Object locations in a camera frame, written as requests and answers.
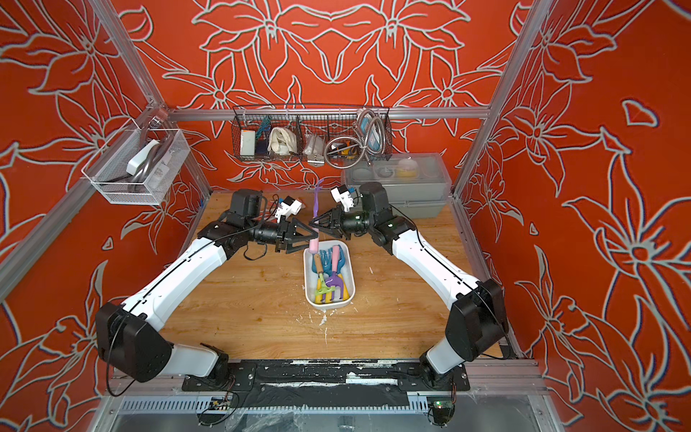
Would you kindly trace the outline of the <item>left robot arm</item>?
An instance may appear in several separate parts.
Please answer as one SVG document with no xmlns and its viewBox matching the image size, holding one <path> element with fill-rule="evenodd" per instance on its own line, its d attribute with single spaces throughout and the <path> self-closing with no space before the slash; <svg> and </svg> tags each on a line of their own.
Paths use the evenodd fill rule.
<svg viewBox="0 0 691 432">
<path fill-rule="evenodd" d="M 318 235 L 297 219 L 303 207 L 292 197 L 270 205 L 257 190 L 232 194 L 228 210 L 201 229 L 173 264 L 126 300 L 100 308 L 95 319 L 97 350 L 106 367 L 136 383 L 179 374 L 215 388 L 226 385 L 230 379 L 226 353 L 209 345 L 174 344 L 160 331 L 208 275 L 249 244 L 287 254 L 305 250 Z"/>
</svg>

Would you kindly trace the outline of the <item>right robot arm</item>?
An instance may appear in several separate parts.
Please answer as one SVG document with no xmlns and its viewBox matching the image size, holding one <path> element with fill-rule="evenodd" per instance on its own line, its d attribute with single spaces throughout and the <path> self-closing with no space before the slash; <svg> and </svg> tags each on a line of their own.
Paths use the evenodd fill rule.
<svg viewBox="0 0 691 432">
<path fill-rule="evenodd" d="M 475 360 L 509 333 L 503 289 L 482 281 L 454 265 L 420 233 L 417 224 L 389 202 L 382 184 L 368 182 L 358 189 L 361 208 L 353 210 L 340 187 L 333 193 L 336 206 L 310 221 L 310 226 L 337 239 L 368 235 L 414 270 L 449 310 L 444 336 L 421 358 L 432 376 L 442 376 Z"/>
</svg>

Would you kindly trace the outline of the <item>blue claw rake yellow handle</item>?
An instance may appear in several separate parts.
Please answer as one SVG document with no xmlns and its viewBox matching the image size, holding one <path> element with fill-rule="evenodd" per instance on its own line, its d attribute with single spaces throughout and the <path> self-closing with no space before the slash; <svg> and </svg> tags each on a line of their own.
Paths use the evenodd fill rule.
<svg viewBox="0 0 691 432">
<path fill-rule="evenodd" d="M 320 261 L 326 275 L 333 274 L 333 248 L 320 250 Z"/>
</svg>

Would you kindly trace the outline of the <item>white plastic storage box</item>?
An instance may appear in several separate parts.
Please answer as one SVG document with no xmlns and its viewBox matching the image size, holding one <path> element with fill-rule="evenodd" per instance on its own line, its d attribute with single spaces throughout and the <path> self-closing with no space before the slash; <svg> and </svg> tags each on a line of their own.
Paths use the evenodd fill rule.
<svg viewBox="0 0 691 432">
<path fill-rule="evenodd" d="M 320 311 L 345 307 L 354 300 L 356 284 L 345 242 L 319 242 L 319 253 L 303 252 L 304 293 L 307 302 Z"/>
</svg>

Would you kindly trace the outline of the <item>purple rake pink handle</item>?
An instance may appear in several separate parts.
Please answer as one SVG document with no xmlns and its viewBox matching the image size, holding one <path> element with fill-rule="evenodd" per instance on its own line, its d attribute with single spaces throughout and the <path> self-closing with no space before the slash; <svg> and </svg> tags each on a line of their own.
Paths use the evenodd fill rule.
<svg viewBox="0 0 691 432">
<path fill-rule="evenodd" d="M 341 302 L 345 298 L 345 283 L 338 273 L 340 257 L 340 246 L 334 246 L 331 250 L 331 274 L 326 279 L 326 286 L 332 294 L 332 302 Z"/>
</svg>

